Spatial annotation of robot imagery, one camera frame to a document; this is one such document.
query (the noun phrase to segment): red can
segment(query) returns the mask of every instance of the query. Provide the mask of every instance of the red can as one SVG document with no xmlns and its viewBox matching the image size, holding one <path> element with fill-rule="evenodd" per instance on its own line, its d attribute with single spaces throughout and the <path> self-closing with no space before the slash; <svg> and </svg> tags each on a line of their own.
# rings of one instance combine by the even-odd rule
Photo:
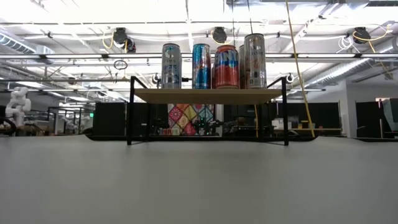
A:
<svg viewBox="0 0 398 224">
<path fill-rule="evenodd" d="M 235 46 L 223 45 L 215 55 L 215 87 L 239 88 L 239 60 Z"/>
</svg>

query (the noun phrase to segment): wooden board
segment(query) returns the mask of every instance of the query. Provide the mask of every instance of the wooden board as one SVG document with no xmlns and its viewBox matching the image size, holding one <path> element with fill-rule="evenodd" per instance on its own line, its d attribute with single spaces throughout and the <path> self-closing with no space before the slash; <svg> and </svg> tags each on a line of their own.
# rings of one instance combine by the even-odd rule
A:
<svg viewBox="0 0 398 224">
<path fill-rule="evenodd" d="M 282 94 L 281 90 L 192 90 L 136 89 L 135 95 L 147 103 L 191 103 L 222 105 L 258 105 Z"/>
</svg>

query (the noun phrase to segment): ceiling pipe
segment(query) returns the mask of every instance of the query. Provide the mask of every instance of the ceiling pipe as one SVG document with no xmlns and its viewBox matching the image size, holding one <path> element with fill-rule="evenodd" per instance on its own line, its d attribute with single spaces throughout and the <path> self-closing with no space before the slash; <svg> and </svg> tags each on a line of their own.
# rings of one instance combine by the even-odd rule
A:
<svg viewBox="0 0 398 224">
<path fill-rule="evenodd" d="M 396 53 L 398 52 L 398 38 L 397 36 L 375 46 L 375 51 L 379 54 L 383 53 Z M 367 50 L 365 53 L 373 53 L 372 50 Z M 306 81 L 305 88 L 311 88 L 318 85 L 326 86 L 331 83 L 343 80 L 351 75 L 362 72 L 365 69 L 371 68 L 375 61 L 371 58 L 362 58 L 350 63 L 342 63 L 334 66 L 333 68 L 322 72 L 321 74 Z"/>
</svg>

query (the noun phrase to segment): electrical cable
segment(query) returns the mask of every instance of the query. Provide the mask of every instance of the electrical cable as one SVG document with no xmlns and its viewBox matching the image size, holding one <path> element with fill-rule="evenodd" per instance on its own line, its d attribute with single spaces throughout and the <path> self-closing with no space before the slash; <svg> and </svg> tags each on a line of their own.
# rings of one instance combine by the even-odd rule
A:
<svg viewBox="0 0 398 224">
<path fill-rule="evenodd" d="M 108 45 L 106 45 L 106 44 L 105 44 L 105 33 L 104 33 L 104 36 L 103 36 L 103 38 L 102 38 L 102 44 L 103 44 L 103 45 L 104 45 L 104 47 L 106 47 L 107 49 L 111 49 L 111 48 L 112 48 L 112 46 L 113 46 L 113 34 L 114 34 L 114 31 L 112 32 L 111 45 L 110 45 L 110 46 L 108 46 Z"/>
<path fill-rule="evenodd" d="M 288 17 L 288 19 L 289 19 L 290 36 L 292 37 L 293 51 L 294 51 L 294 60 L 295 60 L 295 62 L 296 62 L 298 80 L 300 81 L 300 86 L 301 86 L 301 90 L 302 90 L 302 95 L 303 95 L 303 98 L 304 98 L 305 110 L 307 111 L 308 121 L 309 121 L 309 123 L 310 123 L 311 135 L 312 135 L 313 138 L 315 138 L 315 134 L 314 134 L 314 132 L 313 132 L 313 126 L 312 126 L 312 120 L 311 120 L 310 110 L 309 110 L 309 108 L 308 108 L 307 96 L 306 96 L 305 91 L 304 91 L 303 80 L 302 80 L 301 73 L 300 73 L 300 69 L 299 69 L 299 61 L 297 60 L 296 44 L 295 44 L 294 38 L 293 38 L 292 21 L 290 20 L 289 2 L 288 2 L 288 0 L 285 0 L 285 2 L 286 2 L 287 17 Z"/>
<path fill-rule="evenodd" d="M 373 47 L 373 44 L 372 44 L 371 41 L 369 41 L 369 45 L 371 46 L 373 53 L 376 53 L 376 51 L 374 50 L 374 47 Z M 386 68 L 386 66 L 384 66 L 384 64 L 383 64 L 382 62 L 380 62 L 380 64 L 381 64 L 381 66 L 383 67 L 384 71 L 386 71 L 386 72 L 389 74 L 389 76 L 390 76 L 392 79 L 394 79 L 394 77 L 392 76 L 391 72 Z"/>
<path fill-rule="evenodd" d="M 258 118 L 257 118 L 257 106 L 256 105 L 254 105 L 254 113 L 256 114 L 256 138 L 258 138 L 259 137 L 259 131 L 258 131 L 259 122 L 258 122 Z"/>
<path fill-rule="evenodd" d="M 384 33 L 384 35 L 382 35 L 381 37 L 375 38 L 375 39 L 363 39 L 363 38 L 357 37 L 357 36 L 355 36 L 356 31 L 353 32 L 353 37 L 357 38 L 358 40 L 363 40 L 363 41 L 375 41 L 375 40 L 379 40 L 379 39 L 385 37 L 388 34 L 388 29 L 389 29 L 389 26 L 387 26 L 387 29 L 386 29 L 386 32 Z"/>
</svg>

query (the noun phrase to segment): aluminum can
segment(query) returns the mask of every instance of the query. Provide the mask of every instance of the aluminum can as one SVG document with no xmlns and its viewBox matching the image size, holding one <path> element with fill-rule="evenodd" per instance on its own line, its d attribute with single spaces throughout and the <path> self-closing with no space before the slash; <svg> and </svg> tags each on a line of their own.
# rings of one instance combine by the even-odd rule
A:
<svg viewBox="0 0 398 224">
<path fill-rule="evenodd" d="M 195 44 L 192 52 L 192 88 L 211 88 L 210 46 Z"/>
<path fill-rule="evenodd" d="M 239 81 L 240 81 L 240 88 L 246 88 L 246 71 L 244 69 L 244 45 L 239 47 Z"/>
<path fill-rule="evenodd" d="M 162 88 L 181 88 L 182 58 L 180 46 L 165 44 L 162 49 Z"/>
<path fill-rule="evenodd" d="M 262 34 L 244 38 L 246 88 L 267 88 L 266 51 Z"/>
<path fill-rule="evenodd" d="M 215 55 L 215 87 L 239 88 L 239 61 L 235 46 L 223 45 Z"/>
</svg>

